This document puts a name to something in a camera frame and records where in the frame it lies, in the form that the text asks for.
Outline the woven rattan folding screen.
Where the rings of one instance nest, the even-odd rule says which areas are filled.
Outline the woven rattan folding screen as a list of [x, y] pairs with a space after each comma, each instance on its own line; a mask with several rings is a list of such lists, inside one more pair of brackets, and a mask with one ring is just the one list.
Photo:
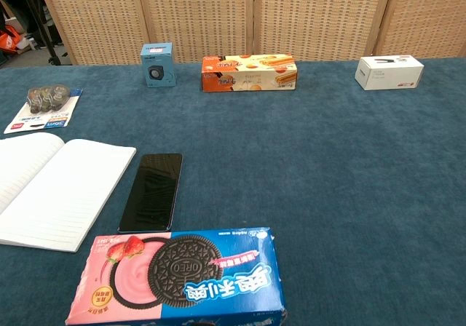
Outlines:
[[466, 57], [466, 0], [45, 0], [75, 65], [136, 64], [170, 42], [178, 63], [285, 53]]

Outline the black smartphone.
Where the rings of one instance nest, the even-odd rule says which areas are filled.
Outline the black smartphone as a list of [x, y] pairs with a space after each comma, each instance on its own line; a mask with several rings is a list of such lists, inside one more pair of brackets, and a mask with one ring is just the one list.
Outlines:
[[144, 154], [133, 181], [118, 232], [169, 231], [172, 226], [183, 156]]

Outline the pink blue Oreo cookie box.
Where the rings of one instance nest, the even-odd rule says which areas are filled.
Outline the pink blue Oreo cookie box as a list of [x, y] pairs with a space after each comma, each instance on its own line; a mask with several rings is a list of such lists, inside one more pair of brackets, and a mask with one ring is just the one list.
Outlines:
[[283, 326], [270, 228], [97, 236], [66, 326]]

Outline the white lined notebook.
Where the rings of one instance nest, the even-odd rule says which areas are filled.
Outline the white lined notebook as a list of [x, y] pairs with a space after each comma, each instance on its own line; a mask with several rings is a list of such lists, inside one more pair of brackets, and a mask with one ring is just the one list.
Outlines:
[[0, 245], [75, 253], [135, 152], [45, 132], [0, 140]]

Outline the orange bag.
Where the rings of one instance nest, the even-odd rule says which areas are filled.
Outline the orange bag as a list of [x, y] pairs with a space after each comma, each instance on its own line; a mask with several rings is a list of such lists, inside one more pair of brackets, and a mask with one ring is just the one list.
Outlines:
[[4, 30], [0, 29], [0, 50], [8, 53], [16, 53], [17, 45], [22, 40], [21, 35], [10, 25]]

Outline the orange egg roll snack box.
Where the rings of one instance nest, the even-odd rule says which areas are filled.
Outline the orange egg roll snack box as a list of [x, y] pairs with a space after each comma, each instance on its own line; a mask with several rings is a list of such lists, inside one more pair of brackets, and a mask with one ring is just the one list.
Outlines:
[[205, 92], [294, 90], [298, 69], [291, 55], [205, 56], [202, 88]]

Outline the black tripod stand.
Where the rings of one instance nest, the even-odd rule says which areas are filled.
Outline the black tripod stand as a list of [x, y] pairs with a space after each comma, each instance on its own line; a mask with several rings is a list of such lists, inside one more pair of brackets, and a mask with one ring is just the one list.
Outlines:
[[58, 27], [52, 19], [51, 11], [46, 5], [45, 0], [25, 0], [25, 2], [36, 23], [41, 41], [50, 55], [48, 60], [49, 64], [70, 65], [70, 63], [64, 63], [62, 61], [62, 59], [68, 57], [66, 49], [61, 55], [55, 51], [56, 47], [63, 46], [64, 43], [58, 32]]

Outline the white rectangular product box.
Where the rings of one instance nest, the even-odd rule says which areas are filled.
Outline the white rectangular product box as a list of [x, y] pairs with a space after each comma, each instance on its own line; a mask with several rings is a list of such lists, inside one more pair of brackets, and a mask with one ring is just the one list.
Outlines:
[[362, 57], [355, 80], [364, 90], [396, 90], [416, 88], [424, 65], [411, 55]]

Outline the blister pack of tape rolls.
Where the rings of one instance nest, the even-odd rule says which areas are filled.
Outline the blister pack of tape rolls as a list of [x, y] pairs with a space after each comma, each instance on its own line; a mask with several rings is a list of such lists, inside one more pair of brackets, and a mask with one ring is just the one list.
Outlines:
[[25, 104], [4, 134], [66, 127], [82, 93], [82, 88], [63, 84], [30, 88]]

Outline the small blue speaker box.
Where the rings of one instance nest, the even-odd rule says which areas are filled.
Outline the small blue speaker box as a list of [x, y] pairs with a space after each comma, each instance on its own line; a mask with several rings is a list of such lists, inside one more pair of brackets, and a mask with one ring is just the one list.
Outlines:
[[173, 87], [176, 83], [171, 42], [144, 44], [141, 64], [148, 87]]

